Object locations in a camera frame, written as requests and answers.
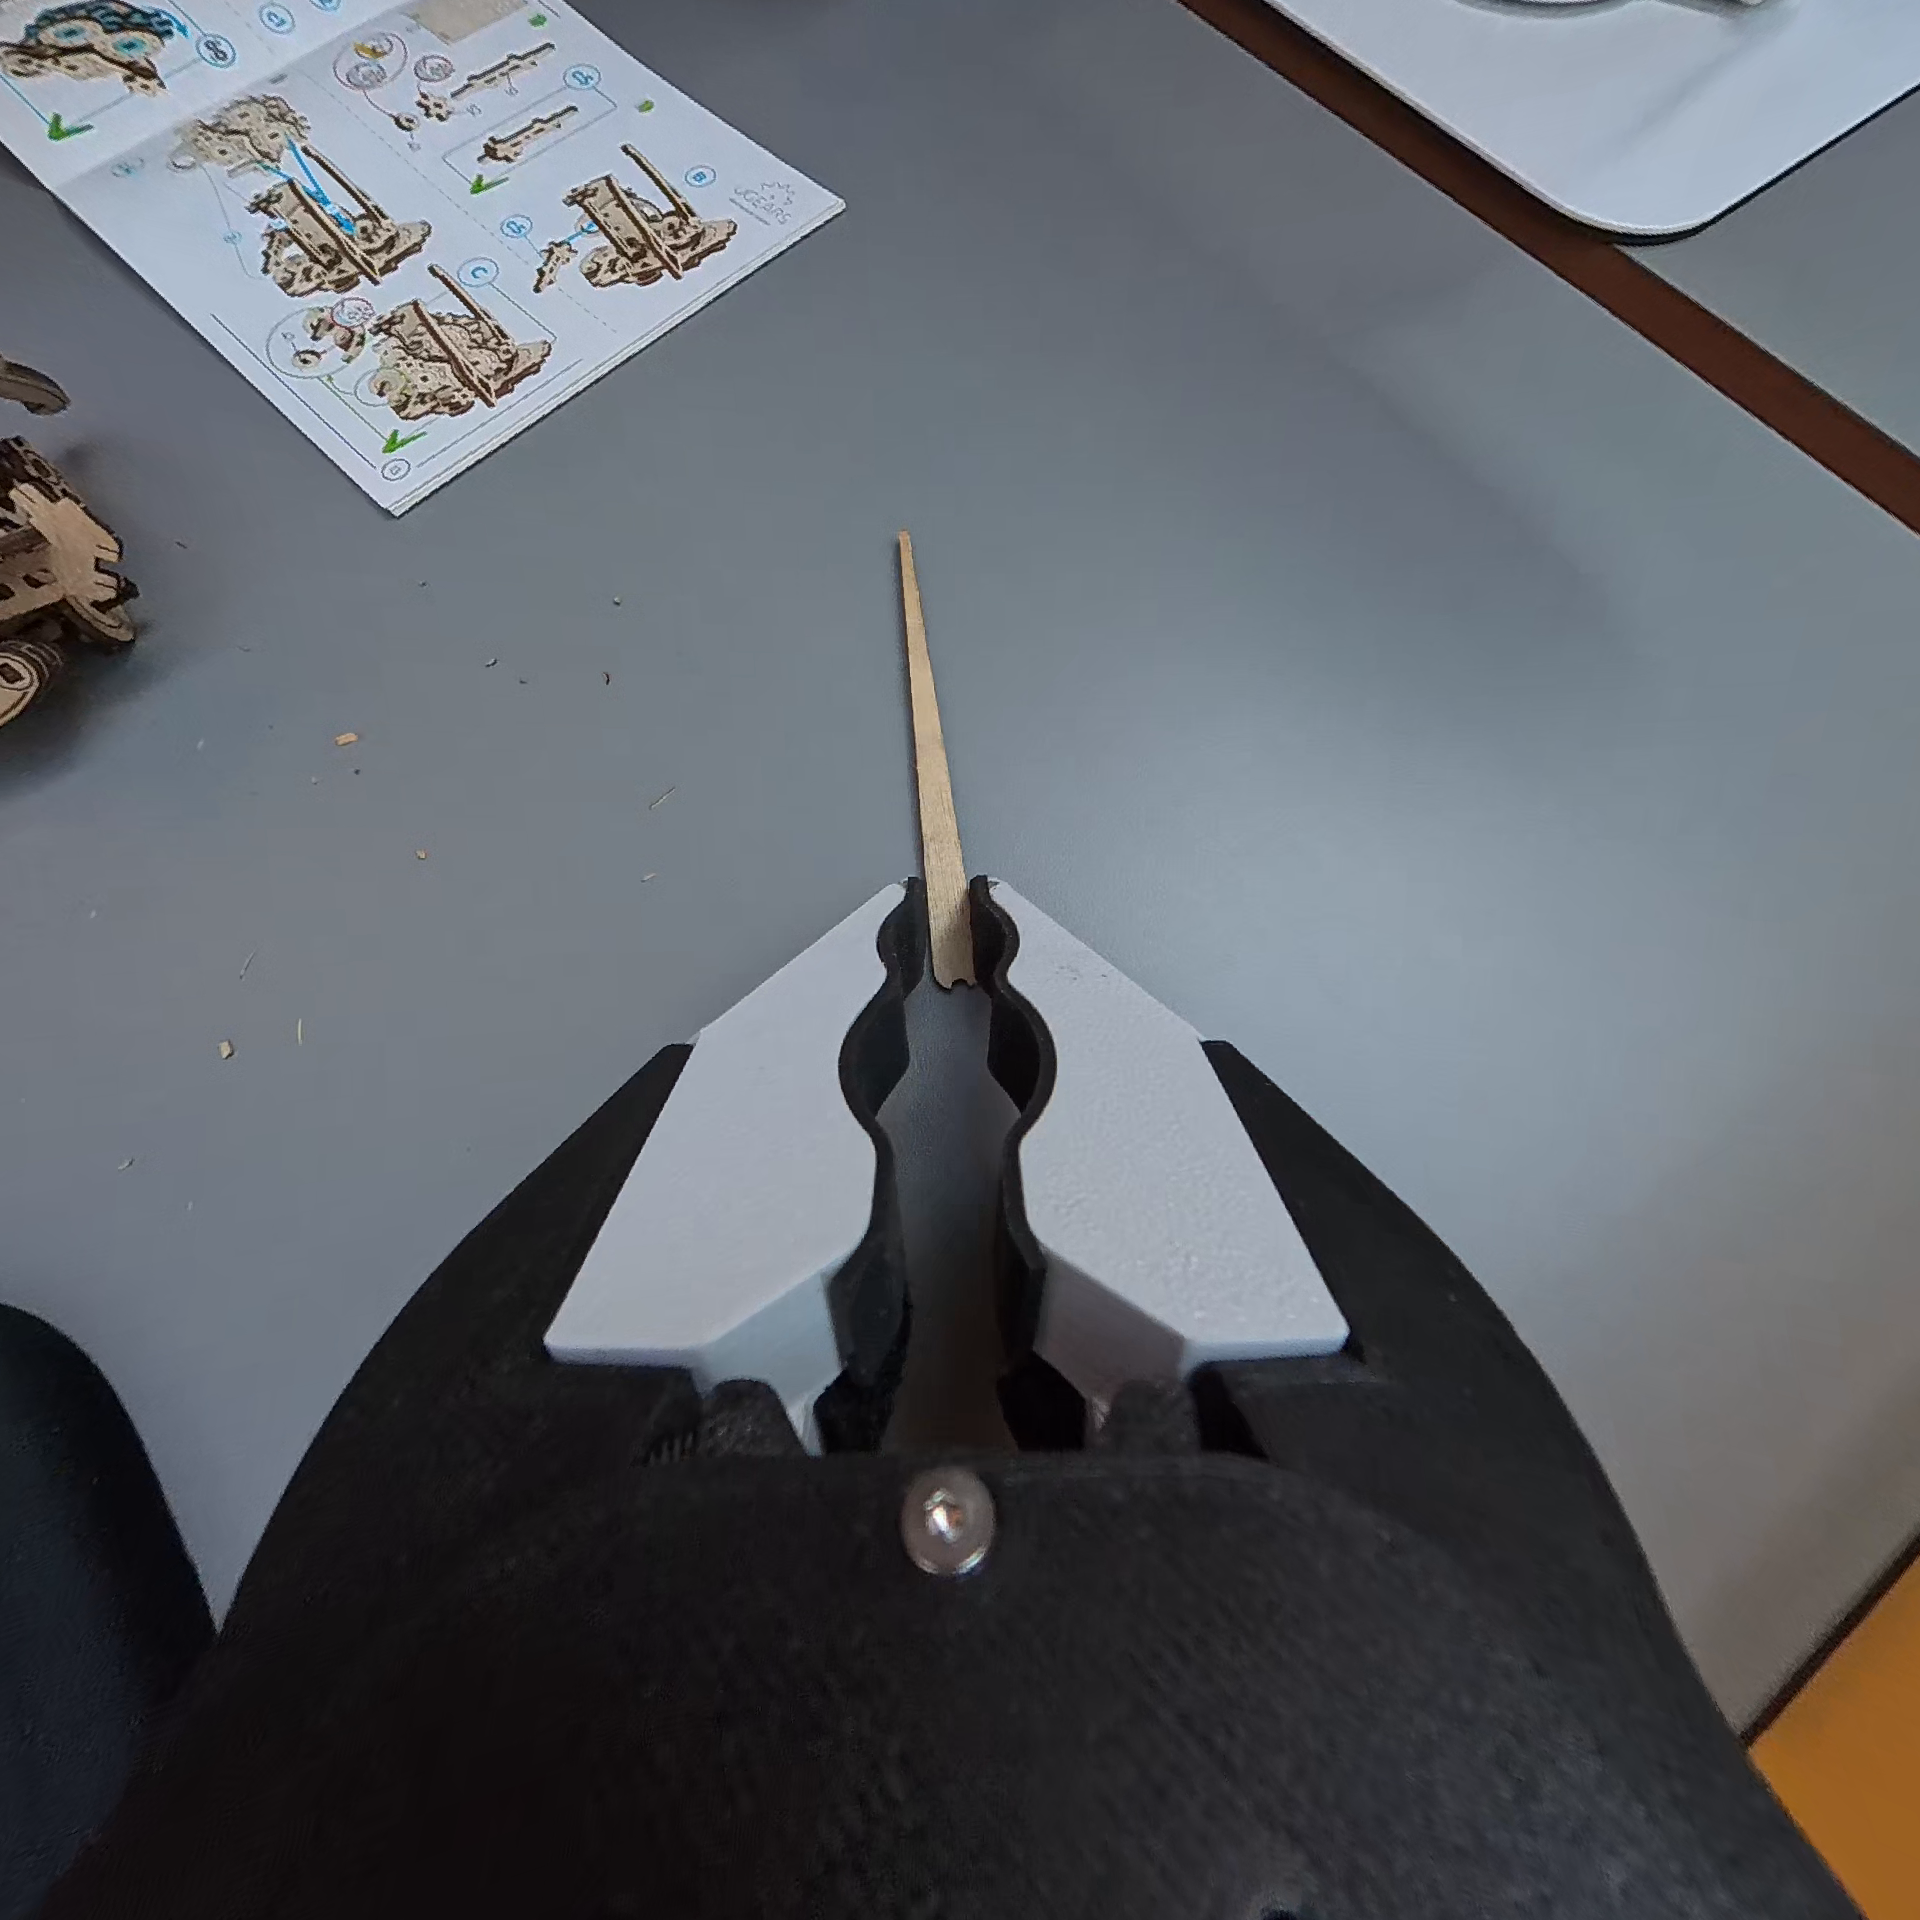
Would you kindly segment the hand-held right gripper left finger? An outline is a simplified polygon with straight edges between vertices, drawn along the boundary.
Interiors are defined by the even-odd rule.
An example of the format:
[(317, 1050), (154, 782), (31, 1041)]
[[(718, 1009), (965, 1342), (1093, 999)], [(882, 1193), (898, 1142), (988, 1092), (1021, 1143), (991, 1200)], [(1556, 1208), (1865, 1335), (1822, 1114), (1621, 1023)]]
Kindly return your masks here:
[(757, 1384), (805, 1451), (876, 1448), (909, 1322), (880, 1107), (917, 982), (919, 886), (894, 881), (674, 1051), (551, 1360)]

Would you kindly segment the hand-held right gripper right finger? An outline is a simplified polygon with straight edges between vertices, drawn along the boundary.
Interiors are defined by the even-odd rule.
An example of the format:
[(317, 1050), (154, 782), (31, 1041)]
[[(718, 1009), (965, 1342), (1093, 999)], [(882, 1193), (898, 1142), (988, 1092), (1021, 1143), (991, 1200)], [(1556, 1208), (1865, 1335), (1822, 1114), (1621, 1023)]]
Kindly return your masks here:
[(1080, 1450), (1130, 1385), (1319, 1360), (1351, 1326), (1201, 1034), (1009, 882), (968, 886), (999, 1164), (999, 1410)]

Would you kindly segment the thin wooden strip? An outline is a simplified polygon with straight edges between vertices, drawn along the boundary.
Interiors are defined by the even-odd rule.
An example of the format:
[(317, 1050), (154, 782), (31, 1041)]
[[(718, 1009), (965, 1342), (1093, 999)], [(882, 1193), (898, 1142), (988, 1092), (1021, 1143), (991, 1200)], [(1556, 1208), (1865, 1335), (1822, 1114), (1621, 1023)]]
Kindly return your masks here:
[(914, 747), (927, 962), (940, 991), (975, 985), (968, 874), (957, 830), (944, 721), (911, 535), (895, 535), (906, 718)]

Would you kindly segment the adjacent grey desk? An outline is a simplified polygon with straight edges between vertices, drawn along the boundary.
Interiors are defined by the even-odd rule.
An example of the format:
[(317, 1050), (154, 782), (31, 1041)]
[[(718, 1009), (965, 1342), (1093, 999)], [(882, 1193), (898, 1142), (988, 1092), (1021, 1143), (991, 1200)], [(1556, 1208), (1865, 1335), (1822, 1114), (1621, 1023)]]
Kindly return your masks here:
[(1546, 209), (1262, 4), (1188, 4), (1402, 171), (1918, 531), (1916, 102), (1709, 228), (1617, 243)]

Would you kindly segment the white desk mat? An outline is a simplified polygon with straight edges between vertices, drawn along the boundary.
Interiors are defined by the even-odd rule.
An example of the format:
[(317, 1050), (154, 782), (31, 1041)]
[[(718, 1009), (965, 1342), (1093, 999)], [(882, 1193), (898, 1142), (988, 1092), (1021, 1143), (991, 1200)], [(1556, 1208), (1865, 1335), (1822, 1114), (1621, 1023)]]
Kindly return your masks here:
[(1918, 86), (1916, 3), (1272, 3), (1570, 219), (1716, 222)]

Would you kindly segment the dark blue clothing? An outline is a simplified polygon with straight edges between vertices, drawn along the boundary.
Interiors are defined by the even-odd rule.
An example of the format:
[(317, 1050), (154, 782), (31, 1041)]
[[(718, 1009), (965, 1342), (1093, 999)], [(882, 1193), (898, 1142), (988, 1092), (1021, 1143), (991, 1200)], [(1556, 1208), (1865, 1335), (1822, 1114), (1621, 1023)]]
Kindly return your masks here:
[(128, 1410), (63, 1332), (2, 1308), (2, 1916), (106, 1822), (212, 1639)]

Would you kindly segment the wooden mechanical model assembly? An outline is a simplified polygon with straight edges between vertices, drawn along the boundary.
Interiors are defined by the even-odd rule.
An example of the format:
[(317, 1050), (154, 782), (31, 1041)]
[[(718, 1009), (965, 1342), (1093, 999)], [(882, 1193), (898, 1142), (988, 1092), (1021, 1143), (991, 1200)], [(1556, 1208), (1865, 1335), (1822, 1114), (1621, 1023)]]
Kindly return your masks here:
[(2, 439), (2, 724), (88, 650), (137, 646), (125, 550), (26, 439)]

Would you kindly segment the model assembly instruction booklet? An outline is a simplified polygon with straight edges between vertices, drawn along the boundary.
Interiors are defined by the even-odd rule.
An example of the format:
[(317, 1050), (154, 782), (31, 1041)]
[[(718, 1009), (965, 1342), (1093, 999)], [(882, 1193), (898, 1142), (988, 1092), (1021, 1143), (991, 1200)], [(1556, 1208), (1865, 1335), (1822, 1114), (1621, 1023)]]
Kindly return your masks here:
[(846, 204), (575, 4), (4, 4), (4, 145), (388, 515)]

